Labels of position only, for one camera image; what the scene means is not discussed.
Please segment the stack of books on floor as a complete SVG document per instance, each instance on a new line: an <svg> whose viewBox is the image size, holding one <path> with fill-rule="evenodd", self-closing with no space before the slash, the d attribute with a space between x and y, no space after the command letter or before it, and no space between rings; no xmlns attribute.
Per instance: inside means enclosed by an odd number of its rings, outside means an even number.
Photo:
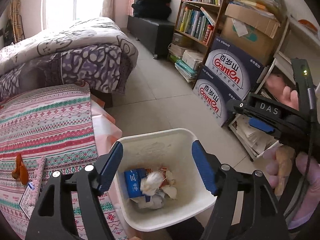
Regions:
<svg viewBox="0 0 320 240"><path fill-rule="evenodd" d="M195 81L204 55L200 51L173 43L169 44L168 51L168 59L174 63L175 68L187 83Z"/></svg>

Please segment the plaid coat on rack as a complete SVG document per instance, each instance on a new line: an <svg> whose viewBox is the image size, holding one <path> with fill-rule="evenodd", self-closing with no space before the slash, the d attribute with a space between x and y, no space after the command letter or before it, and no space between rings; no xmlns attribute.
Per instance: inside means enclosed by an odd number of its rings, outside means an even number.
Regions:
<svg viewBox="0 0 320 240"><path fill-rule="evenodd" d="M21 16L21 0L11 0L8 21L4 29L4 46L16 44L23 39L25 35Z"/></svg>

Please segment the white plastic trash bin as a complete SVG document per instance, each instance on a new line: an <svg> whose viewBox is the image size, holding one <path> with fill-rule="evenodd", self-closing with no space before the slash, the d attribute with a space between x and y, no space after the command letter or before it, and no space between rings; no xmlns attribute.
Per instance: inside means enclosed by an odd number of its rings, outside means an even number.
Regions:
<svg viewBox="0 0 320 240"><path fill-rule="evenodd" d="M197 140L185 128L119 139L123 157L114 183L123 217L133 229L151 232L212 207L191 150Z"/></svg>

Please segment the wooden bookshelf with books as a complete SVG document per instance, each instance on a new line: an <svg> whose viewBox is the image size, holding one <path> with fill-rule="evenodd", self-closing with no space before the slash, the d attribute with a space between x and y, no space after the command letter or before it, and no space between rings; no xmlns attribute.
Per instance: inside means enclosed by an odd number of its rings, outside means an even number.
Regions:
<svg viewBox="0 0 320 240"><path fill-rule="evenodd" d="M223 27L227 3L228 0L181 0L174 33L185 38L191 48L205 53Z"/></svg>

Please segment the torn red paper cup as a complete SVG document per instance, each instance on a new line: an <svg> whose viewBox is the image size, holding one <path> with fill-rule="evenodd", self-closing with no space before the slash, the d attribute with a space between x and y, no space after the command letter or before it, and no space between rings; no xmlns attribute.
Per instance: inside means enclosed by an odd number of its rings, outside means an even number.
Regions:
<svg viewBox="0 0 320 240"><path fill-rule="evenodd" d="M159 189L162 190L170 199L177 199L177 189L175 187L176 180L174 174L166 167L162 167L159 171L163 175L163 181Z"/></svg>

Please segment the window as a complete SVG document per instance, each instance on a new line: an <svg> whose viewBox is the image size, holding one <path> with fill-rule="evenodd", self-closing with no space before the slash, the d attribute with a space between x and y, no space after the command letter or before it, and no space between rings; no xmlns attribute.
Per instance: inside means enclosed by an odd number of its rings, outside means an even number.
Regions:
<svg viewBox="0 0 320 240"><path fill-rule="evenodd" d="M96 17L115 19L114 0L42 0L43 29L58 28Z"/></svg>

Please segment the orange peel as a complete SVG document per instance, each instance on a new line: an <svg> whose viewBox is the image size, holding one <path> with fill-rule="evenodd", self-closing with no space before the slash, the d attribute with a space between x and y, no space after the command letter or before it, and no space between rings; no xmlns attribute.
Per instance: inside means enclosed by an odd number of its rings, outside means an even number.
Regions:
<svg viewBox="0 0 320 240"><path fill-rule="evenodd" d="M26 166L24 165L24 162L22 160L22 156L20 153L16 156L15 164L16 164L16 167L11 173L12 177L15 180L19 180L22 183L22 185L27 185L29 181L29 173Z"/></svg>

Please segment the black storage bench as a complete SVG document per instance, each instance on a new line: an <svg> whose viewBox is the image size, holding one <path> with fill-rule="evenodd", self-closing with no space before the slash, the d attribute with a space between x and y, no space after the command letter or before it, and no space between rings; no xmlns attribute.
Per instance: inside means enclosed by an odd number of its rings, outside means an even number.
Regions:
<svg viewBox="0 0 320 240"><path fill-rule="evenodd" d="M166 58L175 25L169 21L128 16L127 30L153 55Z"/></svg>

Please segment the striped patterned tablecloth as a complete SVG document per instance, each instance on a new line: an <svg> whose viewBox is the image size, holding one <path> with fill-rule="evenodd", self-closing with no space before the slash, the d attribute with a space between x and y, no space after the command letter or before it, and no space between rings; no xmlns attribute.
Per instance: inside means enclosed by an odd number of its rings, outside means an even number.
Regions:
<svg viewBox="0 0 320 240"><path fill-rule="evenodd" d="M46 160L42 182L55 171L73 174L107 154L121 137L114 118L92 101L89 85L40 88L1 101L1 214L19 239L29 218L20 200L25 186L12 177L16 158L37 176Z"/></svg>

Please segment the blue-white paper ball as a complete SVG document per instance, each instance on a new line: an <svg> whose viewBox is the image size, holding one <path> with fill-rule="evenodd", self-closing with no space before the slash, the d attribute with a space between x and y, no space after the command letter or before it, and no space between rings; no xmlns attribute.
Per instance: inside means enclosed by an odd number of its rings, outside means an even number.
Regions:
<svg viewBox="0 0 320 240"><path fill-rule="evenodd" d="M131 198L131 200L137 204L139 209L158 210L164 206L165 193L158 191L153 196L141 196Z"/></svg>

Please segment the white tissue ball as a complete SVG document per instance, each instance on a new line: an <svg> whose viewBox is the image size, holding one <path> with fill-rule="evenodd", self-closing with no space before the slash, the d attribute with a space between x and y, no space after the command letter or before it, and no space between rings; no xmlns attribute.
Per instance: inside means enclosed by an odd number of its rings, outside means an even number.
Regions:
<svg viewBox="0 0 320 240"><path fill-rule="evenodd" d="M153 196L160 188L163 175L159 171L150 172L145 178L141 179L140 190L146 196Z"/></svg>

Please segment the upper Ganten water carton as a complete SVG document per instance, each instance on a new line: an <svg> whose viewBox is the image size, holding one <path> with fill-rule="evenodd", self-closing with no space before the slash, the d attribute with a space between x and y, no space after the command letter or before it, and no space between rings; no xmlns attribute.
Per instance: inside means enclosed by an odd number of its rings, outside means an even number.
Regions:
<svg viewBox="0 0 320 240"><path fill-rule="evenodd" d="M205 66L241 99L257 87L267 73L262 63L220 37L215 38Z"/></svg>

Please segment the blue cardboard box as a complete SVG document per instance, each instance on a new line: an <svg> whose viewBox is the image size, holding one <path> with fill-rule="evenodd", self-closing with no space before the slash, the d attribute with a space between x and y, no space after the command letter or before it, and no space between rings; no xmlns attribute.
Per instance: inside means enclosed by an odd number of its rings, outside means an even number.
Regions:
<svg viewBox="0 0 320 240"><path fill-rule="evenodd" d="M126 188L131 200L138 200L138 198L142 198L146 203L151 201L151 197L143 194L140 189L141 181L145 177L146 169L144 168L137 168L124 172Z"/></svg>

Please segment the white paper card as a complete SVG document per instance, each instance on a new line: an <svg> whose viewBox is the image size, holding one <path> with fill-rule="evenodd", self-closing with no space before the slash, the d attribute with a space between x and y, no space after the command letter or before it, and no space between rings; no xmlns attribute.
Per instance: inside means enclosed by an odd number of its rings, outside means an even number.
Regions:
<svg viewBox="0 0 320 240"><path fill-rule="evenodd" d="M33 181L28 182L22 194L19 206L28 219L31 218L36 202L39 198L40 189Z"/></svg>

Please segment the pink fuzzy foam puzzle piece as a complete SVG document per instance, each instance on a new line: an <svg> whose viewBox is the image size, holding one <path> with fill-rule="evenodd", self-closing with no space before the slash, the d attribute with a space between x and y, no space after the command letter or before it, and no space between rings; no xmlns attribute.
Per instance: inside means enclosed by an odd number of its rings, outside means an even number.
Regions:
<svg viewBox="0 0 320 240"><path fill-rule="evenodd" d="M38 167L34 171L35 178L31 182L34 189L30 193L30 198L28 200L29 206L35 206L36 202L39 198L41 184L42 184L42 177L43 177L43 171L46 164L46 157L41 157L40 159L37 159Z"/></svg>

